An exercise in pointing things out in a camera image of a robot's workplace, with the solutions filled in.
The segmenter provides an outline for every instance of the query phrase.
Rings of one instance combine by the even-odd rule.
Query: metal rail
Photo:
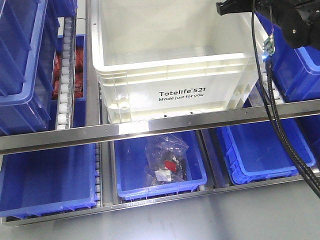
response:
[[[320,100],[277,106],[280,118],[320,114]],[[119,124],[102,124],[0,137],[0,155],[60,148],[148,135],[267,121],[263,106]]]
[[[269,186],[269,185],[275,185],[275,184],[283,184],[283,183],[295,182],[300,180],[302,180],[301,176],[292,176],[292,177],[286,177],[286,178],[280,178],[280,179],[272,179],[267,181],[248,183],[243,185],[234,185],[234,186],[215,188],[215,189],[204,190],[204,191],[188,192],[188,193],[182,193],[182,194],[170,195],[170,196],[162,196],[162,197],[157,197],[152,199],[126,202],[126,203],[121,203],[116,205],[109,205],[109,206],[97,207],[97,208],[86,209],[81,211],[72,211],[72,212],[41,216],[41,217],[23,219],[23,220],[16,220],[16,219],[11,219],[10,217],[3,217],[1,219],[1,224],[11,226],[11,227],[29,225],[29,224],[39,223],[39,222],[47,222],[47,221],[58,220],[58,219],[69,219],[69,218],[74,218],[79,216],[105,213],[105,212],[111,212],[115,210],[124,210],[124,209],[141,207],[141,206],[146,206],[151,204],[159,204],[159,203],[165,203],[169,201],[207,196],[207,195],[218,194],[218,193],[221,194],[225,192],[251,189],[251,188],[257,188],[257,187],[263,187],[263,186]]]

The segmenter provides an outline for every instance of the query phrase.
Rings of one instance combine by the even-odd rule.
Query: metal track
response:
[[[1,219],[1,224],[11,226],[11,227],[29,225],[29,224],[39,223],[39,222],[47,222],[47,221],[58,220],[58,219],[69,219],[69,218],[74,218],[79,216],[111,212],[115,210],[124,210],[124,209],[141,207],[141,206],[146,206],[151,204],[159,204],[159,203],[165,203],[169,201],[200,197],[200,196],[206,196],[206,195],[212,195],[212,194],[218,194],[218,193],[225,193],[225,192],[231,192],[231,191],[238,191],[238,190],[244,190],[244,189],[250,189],[250,188],[257,188],[257,187],[263,187],[263,186],[269,186],[269,185],[275,185],[275,184],[283,184],[283,183],[289,183],[289,182],[300,181],[300,180],[302,180],[301,176],[292,176],[292,177],[286,177],[286,178],[280,178],[280,179],[272,179],[272,180],[266,180],[261,182],[248,183],[243,185],[235,185],[235,186],[215,188],[215,189],[204,190],[204,191],[188,192],[188,193],[182,193],[182,194],[170,195],[170,196],[162,196],[162,197],[157,197],[152,199],[126,202],[126,203],[121,203],[116,205],[109,205],[109,206],[61,213],[56,215],[42,216],[42,217],[36,217],[36,218],[30,218],[30,219],[24,219],[24,220],[16,220],[10,217],[3,217]]]
[[[320,114],[320,100],[277,106],[281,119]],[[268,121],[264,106],[0,137],[0,155]]]
[[[56,106],[56,130],[70,129],[73,126],[75,106],[76,22],[77,18],[75,16],[64,18],[61,72]]]

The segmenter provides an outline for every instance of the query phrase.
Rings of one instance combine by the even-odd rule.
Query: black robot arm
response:
[[[220,15],[252,11],[252,0],[226,0],[216,4]],[[292,48],[320,50],[320,0],[256,0],[255,10],[282,29]]]

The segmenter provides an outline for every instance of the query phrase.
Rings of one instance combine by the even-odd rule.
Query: label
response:
[[[170,100],[179,100],[179,99],[191,99],[203,97],[204,92],[206,91],[205,87],[198,88],[185,88],[172,91],[159,91],[159,102],[170,101]]]
[[[155,177],[158,182],[171,182],[170,170],[158,170],[155,171]]]

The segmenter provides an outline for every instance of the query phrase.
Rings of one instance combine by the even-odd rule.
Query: white plastic crate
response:
[[[112,123],[242,107],[258,79],[251,14],[212,0],[93,0],[92,55]],[[259,53],[267,38],[258,19]]]

